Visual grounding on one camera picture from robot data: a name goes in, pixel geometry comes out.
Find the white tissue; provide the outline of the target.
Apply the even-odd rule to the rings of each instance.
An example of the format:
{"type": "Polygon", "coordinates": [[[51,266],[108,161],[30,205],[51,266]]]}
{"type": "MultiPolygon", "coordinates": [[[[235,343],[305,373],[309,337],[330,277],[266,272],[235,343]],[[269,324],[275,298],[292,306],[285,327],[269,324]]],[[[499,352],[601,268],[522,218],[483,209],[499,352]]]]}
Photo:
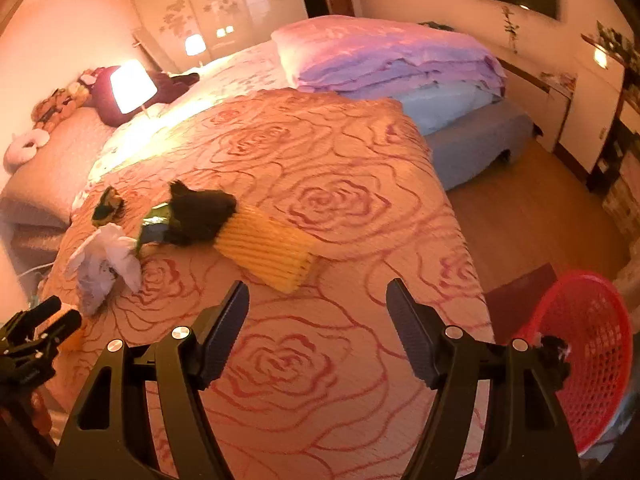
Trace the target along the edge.
{"type": "Polygon", "coordinates": [[[132,292],[140,292],[142,271],[136,248],[137,241],[121,226],[107,223],[74,251],[65,276],[76,276],[78,310],[83,316],[98,312],[119,278],[132,292]]]}

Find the green pea snack bag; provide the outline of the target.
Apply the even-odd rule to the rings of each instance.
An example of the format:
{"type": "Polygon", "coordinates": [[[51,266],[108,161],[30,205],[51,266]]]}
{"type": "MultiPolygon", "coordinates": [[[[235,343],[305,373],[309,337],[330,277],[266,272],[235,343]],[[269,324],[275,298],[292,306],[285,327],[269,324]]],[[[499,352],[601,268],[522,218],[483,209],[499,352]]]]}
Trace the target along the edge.
{"type": "Polygon", "coordinates": [[[170,218],[171,209],[168,203],[161,203],[152,207],[141,221],[136,252],[140,252],[143,245],[163,243],[169,230],[170,218]]]}

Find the grey bed base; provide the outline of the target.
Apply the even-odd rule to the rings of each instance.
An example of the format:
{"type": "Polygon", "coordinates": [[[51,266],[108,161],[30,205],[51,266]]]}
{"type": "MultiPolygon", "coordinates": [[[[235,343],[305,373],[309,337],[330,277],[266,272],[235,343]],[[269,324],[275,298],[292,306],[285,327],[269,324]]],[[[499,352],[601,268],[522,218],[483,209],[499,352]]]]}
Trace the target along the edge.
{"type": "Polygon", "coordinates": [[[466,81],[430,84],[396,99],[425,138],[447,191],[474,179],[498,158],[520,156],[534,131],[521,107],[466,81]]]}

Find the white vanity desk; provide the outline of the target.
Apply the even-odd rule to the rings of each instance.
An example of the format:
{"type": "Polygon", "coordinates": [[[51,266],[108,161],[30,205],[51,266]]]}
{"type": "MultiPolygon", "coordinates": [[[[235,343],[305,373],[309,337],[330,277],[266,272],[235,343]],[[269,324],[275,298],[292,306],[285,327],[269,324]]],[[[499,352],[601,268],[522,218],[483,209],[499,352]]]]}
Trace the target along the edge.
{"type": "Polygon", "coordinates": [[[577,74],[555,154],[600,198],[620,234],[639,238],[639,50],[597,24],[575,51],[577,74]]]}

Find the red plastic mesh basket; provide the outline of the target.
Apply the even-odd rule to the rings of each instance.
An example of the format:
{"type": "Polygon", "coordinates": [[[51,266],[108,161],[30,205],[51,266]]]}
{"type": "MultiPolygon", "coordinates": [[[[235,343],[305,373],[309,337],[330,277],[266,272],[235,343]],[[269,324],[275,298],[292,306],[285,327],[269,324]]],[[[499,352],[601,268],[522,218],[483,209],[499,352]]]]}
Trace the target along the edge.
{"type": "Polygon", "coordinates": [[[568,344],[570,376],[558,399],[584,454],[610,426],[629,384],[634,343],[623,297],[601,275],[572,271],[544,293],[515,335],[530,344],[543,336],[568,344]]]}

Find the white low cabinet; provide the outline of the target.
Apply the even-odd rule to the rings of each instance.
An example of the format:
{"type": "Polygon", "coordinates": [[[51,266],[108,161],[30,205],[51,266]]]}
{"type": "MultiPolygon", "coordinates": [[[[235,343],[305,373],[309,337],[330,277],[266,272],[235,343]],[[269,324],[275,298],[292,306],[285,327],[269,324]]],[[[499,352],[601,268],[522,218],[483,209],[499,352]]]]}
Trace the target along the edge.
{"type": "Polygon", "coordinates": [[[554,79],[550,70],[511,51],[496,58],[506,71],[506,98],[518,104],[537,128],[537,140],[552,153],[560,140],[573,91],[554,79]]]}

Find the dark wrapper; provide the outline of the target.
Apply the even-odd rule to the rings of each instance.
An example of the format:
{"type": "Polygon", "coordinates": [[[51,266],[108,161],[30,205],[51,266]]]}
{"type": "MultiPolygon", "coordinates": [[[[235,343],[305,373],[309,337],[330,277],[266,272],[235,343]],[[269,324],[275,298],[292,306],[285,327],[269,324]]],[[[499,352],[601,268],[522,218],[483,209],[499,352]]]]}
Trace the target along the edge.
{"type": "Polygon", "coordinates": [[[170,182],[169,192],[170,215],[164,242],[178,246],[216,240],[238,203],[224,191],[191,190],[180,180],[170,182]]]}

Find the glowing white table lamp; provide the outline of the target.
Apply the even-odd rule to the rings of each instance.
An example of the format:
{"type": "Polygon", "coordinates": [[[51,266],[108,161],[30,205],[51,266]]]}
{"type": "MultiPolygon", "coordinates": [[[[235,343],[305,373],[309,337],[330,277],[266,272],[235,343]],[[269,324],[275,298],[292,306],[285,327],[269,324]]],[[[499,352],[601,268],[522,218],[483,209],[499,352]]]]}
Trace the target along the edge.
{"type": "Polygon", "coordinates": [[[129,114],[157,94],[157,86],[138,60],[129,60],[110,76],[115,103],[122,114],[129,114]]]}

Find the yellow foam fruit net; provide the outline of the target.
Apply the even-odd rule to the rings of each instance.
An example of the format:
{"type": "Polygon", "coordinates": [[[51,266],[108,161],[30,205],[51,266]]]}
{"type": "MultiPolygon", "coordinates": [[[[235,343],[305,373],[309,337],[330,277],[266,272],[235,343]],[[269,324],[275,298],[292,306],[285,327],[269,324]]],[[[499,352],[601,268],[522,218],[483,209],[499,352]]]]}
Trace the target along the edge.
{"type": "Polygon", "coordinates": [[[314,238],[260,210],[240,205],[220,230],[214,247],[266,285],[290,294],[314,263],[314,238]]]}

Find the flower stem decoration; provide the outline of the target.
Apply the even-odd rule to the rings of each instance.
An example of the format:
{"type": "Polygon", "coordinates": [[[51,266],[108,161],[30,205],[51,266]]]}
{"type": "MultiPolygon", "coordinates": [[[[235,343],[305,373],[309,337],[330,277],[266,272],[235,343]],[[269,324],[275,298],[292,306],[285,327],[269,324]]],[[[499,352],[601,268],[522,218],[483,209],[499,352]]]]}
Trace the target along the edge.
{"type": "Polygon", "coordinates": [[[518,54],[518,29],[520,26],[512,21],[513,12],[508,6],[502,7],[504,31],[508,35],[508,45],[514,54],[518,54]]]}

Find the beige bed pillow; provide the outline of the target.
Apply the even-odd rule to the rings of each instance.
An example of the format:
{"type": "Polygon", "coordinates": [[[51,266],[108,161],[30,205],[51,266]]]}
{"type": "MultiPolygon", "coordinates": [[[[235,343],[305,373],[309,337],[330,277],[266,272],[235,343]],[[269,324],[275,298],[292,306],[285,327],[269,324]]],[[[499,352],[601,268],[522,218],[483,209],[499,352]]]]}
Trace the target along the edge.
{"type": "Polygon", "coordinates": [[[74,199],[114,131],[94,108],[76,110],[9,178],[1,193],[2,219],[22,226],[68,228],[74,199]]]}

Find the folded purple pink quilt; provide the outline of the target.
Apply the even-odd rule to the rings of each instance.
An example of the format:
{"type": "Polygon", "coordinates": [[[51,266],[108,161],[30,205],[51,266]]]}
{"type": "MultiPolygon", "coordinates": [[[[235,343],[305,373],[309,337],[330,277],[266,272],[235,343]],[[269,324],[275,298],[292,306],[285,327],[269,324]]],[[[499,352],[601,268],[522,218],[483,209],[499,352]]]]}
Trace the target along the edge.
{"type": "Polygon", "coordinates": [[[271,39],[300,91],[377,99],[460,81],[498,94],[506,84],[495,55],[475,38],[416,23],[326,15],[282,26],[271,39]]]}

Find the orange plush toy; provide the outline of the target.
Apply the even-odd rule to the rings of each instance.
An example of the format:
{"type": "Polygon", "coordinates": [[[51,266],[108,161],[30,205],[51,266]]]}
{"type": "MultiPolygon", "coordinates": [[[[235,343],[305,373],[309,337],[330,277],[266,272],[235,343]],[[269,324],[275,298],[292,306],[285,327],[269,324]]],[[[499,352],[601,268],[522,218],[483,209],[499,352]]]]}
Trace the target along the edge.
{"type": "Polygon", "coordinates": [[[35,105],[30,114],[34,128],[51,133],[76,110],[90,105],[91,89],[102,72],[103,67],[84,70],[73,82],[66,87],[55,89],[50,96],[35,105]]]}

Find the dark maroon plush toy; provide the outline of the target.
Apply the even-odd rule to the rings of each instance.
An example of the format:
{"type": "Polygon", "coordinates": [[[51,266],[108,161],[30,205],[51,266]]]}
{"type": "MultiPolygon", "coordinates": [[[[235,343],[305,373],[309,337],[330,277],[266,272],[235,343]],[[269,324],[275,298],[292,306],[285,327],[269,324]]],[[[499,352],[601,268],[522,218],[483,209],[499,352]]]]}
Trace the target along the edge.
{"type": "Polygon", "coordinates": [[[105,125],[117,128],[154,104],[170,104],[200,81],[198,72],[170,76],[126,65],[104,68],[90,93],[92,106],[105,125]]]}

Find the pink neck pillow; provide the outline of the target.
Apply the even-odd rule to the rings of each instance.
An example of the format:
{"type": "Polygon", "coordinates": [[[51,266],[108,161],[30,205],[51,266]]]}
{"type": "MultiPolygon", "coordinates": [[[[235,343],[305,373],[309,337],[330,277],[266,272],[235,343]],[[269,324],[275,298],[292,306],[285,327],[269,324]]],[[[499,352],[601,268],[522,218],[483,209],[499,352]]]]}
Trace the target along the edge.
{"type": "Polygon", "coordinates": [[[50,140],[46,130],[32,129],[17,136],[4,153],[4,163],[10,168],[16,168],[32,160],[40,148],[50,140]]]}

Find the floral sliding wardrobe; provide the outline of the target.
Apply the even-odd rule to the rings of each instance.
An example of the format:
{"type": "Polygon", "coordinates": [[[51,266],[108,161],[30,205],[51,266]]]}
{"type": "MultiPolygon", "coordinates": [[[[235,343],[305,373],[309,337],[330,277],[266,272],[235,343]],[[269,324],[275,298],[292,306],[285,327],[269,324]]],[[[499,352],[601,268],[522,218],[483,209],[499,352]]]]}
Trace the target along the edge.
{"type": "Polygon", "coordinates": [[[304,0],[131,0],[142,27],[184,72],[271,39],[307,17],[304,0]]]}

